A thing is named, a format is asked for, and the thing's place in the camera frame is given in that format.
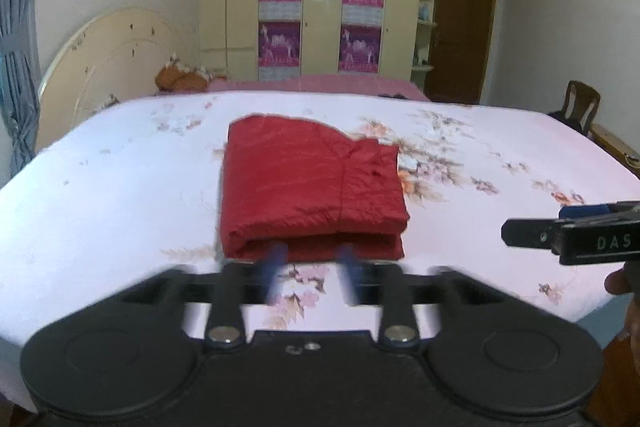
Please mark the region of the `person right hand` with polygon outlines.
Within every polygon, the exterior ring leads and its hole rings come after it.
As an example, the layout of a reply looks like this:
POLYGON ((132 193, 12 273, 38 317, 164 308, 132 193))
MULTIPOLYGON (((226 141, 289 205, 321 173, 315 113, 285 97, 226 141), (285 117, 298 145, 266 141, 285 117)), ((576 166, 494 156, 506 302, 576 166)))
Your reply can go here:
MULTIPOLYGON (((631 288, 629 277, 626 269, 619 269, 608 274, 604 281, 606 291, 614 296, 631 294, 634 290, 631 288)), ((629 301, 625 315, 625 331, 628 334, 630 351, 634 360, 634 369, 636 373, 640 372, 640 314, 639 314, 639 298, 632 297, 629 301)))

